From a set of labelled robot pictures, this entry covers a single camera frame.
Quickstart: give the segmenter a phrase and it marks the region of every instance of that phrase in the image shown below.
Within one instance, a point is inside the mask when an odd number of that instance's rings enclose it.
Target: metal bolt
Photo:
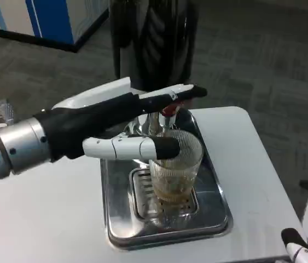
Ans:
[[[11,155],[16,154],[16,149],[15,149],[15,148],[11,148],[11,149],[9,150],[9,153],[10,153]]]

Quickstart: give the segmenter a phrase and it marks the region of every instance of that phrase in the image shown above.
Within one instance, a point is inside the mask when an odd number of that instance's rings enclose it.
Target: stainless steel tray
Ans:
[[[233,225],[194,117],[180,110],[176,126],[195,134],[205,151],[191,196],[181,205],[156,198],[145,163],[102,160],[104,219],[109,240],[116,247],[131,250],[218,237]]]

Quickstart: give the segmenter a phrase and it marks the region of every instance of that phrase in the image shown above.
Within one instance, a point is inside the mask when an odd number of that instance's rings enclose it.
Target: gray carpet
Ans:
[[[192,81],[194,108],[246,109],[298,215],[308,179],[308,12],[252,1],[206,1]],[[0,38],[0,99],[19,117],[114,79],[106,22],[78,54]]]

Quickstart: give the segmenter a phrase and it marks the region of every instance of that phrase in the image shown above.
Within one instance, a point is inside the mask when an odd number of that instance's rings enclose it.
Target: metal grate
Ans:
[[[167,216],[187,216],[197,211],[194,189],[189,198],[180,204],[168,204],[159,200],[153,189],[149,169],[136,169],[131,173],[134,208],[144,220],[162,219]]]

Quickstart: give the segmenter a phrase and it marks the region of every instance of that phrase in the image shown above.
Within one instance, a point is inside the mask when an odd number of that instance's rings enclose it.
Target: brown liquid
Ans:
[[[185,202],[187,199],[189,199],[191,189],[193,188],[194,181],[187,181],[187,183],[184,185],[184,189],[181,191],[177,191],[176,193],[164,193],[161,190],[159,190],[155,185],[153,185],[154,192],[158,199],[162,199],[165,202],[169,203],[180,203]]]

